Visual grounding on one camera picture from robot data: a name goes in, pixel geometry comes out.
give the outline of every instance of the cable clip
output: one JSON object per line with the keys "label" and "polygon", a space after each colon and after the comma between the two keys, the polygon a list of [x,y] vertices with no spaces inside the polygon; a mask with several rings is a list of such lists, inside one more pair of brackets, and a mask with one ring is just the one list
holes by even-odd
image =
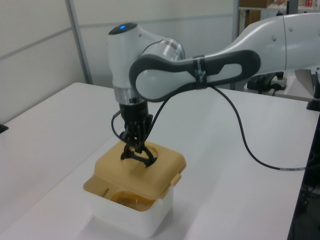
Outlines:
{"label": "cable clip", "polygon": [[207,74],[205,67],[205,56],[193,57],[194,77],[196,89],[206,89],[208,87]]}

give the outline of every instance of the white wall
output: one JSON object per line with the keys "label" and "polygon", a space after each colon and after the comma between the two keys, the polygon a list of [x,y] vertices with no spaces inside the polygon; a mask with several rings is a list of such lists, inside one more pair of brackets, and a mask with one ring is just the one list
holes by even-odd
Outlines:
{"label": "white wall", "polygon": [[0,0],[0,123],[85,82],[65,0]]}
{"label": "white wall", "polygon": [[71,0],[93,84],[112,87],[106,37],[120,23],[180,42],[187,57],[219,51],[233,40],[235,0]]}

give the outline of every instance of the black cable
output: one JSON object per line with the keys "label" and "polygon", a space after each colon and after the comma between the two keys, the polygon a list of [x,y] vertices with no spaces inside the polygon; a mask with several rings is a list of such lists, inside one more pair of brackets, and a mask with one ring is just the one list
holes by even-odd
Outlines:
{"label": "black cable", "polygon": [[259,164],[267,167],[267,168],[270,168],[270,169],[275,169],[275,170],[280,170],[280,171],[303,171],[303,170],[310,170],[310,169],[315,169],[315,168],[318,168],[320,167],[320,163],[319,164],[316,164],[316,165],[313,165],[313,166],[310,166],[310,167],[295,167],[295,168],[285,168],[285,167],[276,167],[276,166],[271,166],[271,165],[268,165],[262,161],[260,161],[259,159],[256,158],[256,156],[250,151],[249,147],[248,147],[248,144],[247,144],[247,141],[246,141],[246,137],[245,137],[245,133],[244,133],[244,128],[242,126],[242,122],[241,122],[241,119],[240,119],[240,115],[238,113],[238,110],[236,109],[236,106],[233,104],[233,102],[222,92],[220,91],[219,89],[217,89],[215,86],[211,85],[209,86],[211,87],[212,89],[216,90],[220,95],[222,95],[228,102],[229,104],[231,105],[231,107],[233,108],[234,112],[235,112],[235,115],[236,115],[236,118],[238,119],[238,122],[239,122],[239,126],[240,126],[240,131],[241,131],[241,136],[242,136],[242,140],[243,140],[243,143],[244,143],[244,146],[246,148],[246,150],[248,151],[248,153],[251,155],[251,157]]}
{"label": "black cable", "polygon": [[120,139],[121,141],[125,142],[125,143],[126,143],[127,145],[129,145],[130,147],[133,147],[133,148],[140,148],[140,147],[142,147],[142,146],[145,144],[145,141],[147,140],[147,138],[149,137],[149,135],[150,135],[150,133],[151,133],[151,130],[152,130],[152,128],[154,127],[154,125],[155,125],[155,123],[156,123],[156,120],[157,120],[160,112],[162,111],[162,109],[164,108],[164,106],[166,105],[166,103],[169,101],[169,99],[170,99],[170,97],[169,97],[168,99],[166,99],[165,101],[163,101],[163,103],[162,103],[161,106],[159,107],[158,111],[156,112],[156,114],[155,114],[155,116],[154,116],[154,118],[153,118],[153,121],[152,121],[152,123],[151,123],[151,126],[150,126],[148,132],[146,133],[143,141],[142,141],[140,144],[138,144],[138,145],[133,145],[132,143],[130,143],[130,142],[125,141],[124,139],[122,139],[122,138],[117,134],[117,132],[116,132],[116,130],[115,130],[115,126],[114,126],[114,121],[115,121],[115,118],[121,114],[121,112],[122,112],[121,109],[120,109],[119,111],[117,111],[116,114],[114,114],[114,115],[112,116],[112,119],[111,119],[111,128],[112,128],[112,131],[113,131],[114,135],[115,135],[118,139]]}
{"label": "black cable", "polygon": [[[269,164],[266,164],[262,161],[260,161],[259,159],[256,158],[256,156],[251,152],[251,150],[249,149],[248,147],[248,144],[247,144],[247,141],[246,141],[246,137],[245,137],[245,132],[244,132],[244,128],[243,128],[243,125],[242,125],[242,121],[241,121],[241,118],[240,118],[240,115],[238,113],[238,110],[236,108],[236,106],[233,104],[233,102],[222,92],[220,91],[219,89],[217,89],[214,85],[209,85],[210,88],[214,89],[215,91],[217,91],[221,96],[223,96],[228,102],[229,104],[231,105],[231,107],[233,108],[234,112],[235,112],[235,115],[236,115],[236,118],[238,120],[238,123],[239,123],[239,127],[240,127],[240,131],[241,131],[241,136],[242,136],[242,140],[243,140],[243,143],[244,143],[244,146],[246,148],[246,150],[248,151],[248,153],[250,154],[250,156],[259,164],[267,167],[267,168],[270,168],[270,169],[274,169],[274,170],[279,170],[279,171],[304,171],[304,170],[311,170],[311,169],[315,169],[315,168],[319,168],[320,167],[320,163],[318,164],[315,164],[313,166],[309,166],[309,167],[294,167],[294,168],[286,168],[286,167],[276,167],[276,166],[271,166]],[[122,110],[120,109],[116,114],[114,114],[112,116],[112,119],[111,119],[111,128],[112,128],[112,131],[114,133],[114,135],[120,139],[121,141],[125,142],[126,144],[128,144],[129,146],[133,147],[133,148],[139,148],[141,147],[144,142],[147,140],[152,128],[154,127],[155,123],[156,123],[156,120],[161,112],[161,110],[164,108],[164,106],[166,105],[166,103],[169,101],[170,97],[168,99],[166,99],[162,104],[161,106],[159,107],[158,111],[156,112],[155,116],[154,116],[154,119],[151,123],[151,126],[150,126],[150,129],[148,130],[147,134],[145,135],[145,138],[143,139],[142,143],[139,144],[139,145],[132,145],[131,143],[129,142],[126,142],[124,141],[116,132],[115,130],[115,127],[114,127],[114,120],[115,118],[121,114]]]}

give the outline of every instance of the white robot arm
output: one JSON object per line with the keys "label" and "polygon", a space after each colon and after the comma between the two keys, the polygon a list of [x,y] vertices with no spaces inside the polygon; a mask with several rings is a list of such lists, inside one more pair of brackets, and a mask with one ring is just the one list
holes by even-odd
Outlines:
{"label": "white robot arm", "polygon": [[120,104],[130,99],[160,102],[178,89],[201,89],[290,69],[318,71],[319,23],[319,13],[268,18],[249,25],[225,49],[188,59],[175,40],[133,23],[120,25],[107,39],[116,99]]}

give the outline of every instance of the plastic container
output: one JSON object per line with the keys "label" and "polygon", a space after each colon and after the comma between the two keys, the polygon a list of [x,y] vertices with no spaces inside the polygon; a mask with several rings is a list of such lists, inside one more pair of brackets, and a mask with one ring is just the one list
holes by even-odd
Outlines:
{"label": "plastic container", "polygon": [[157,157],[146,167],[132,158],[121,160],[125,144],[117,143],[95,164],[83,185],[93,214],[118,228],[152,236],[173,205],[174,186],[186,167],[184,157],[168,148],[146,142]]}

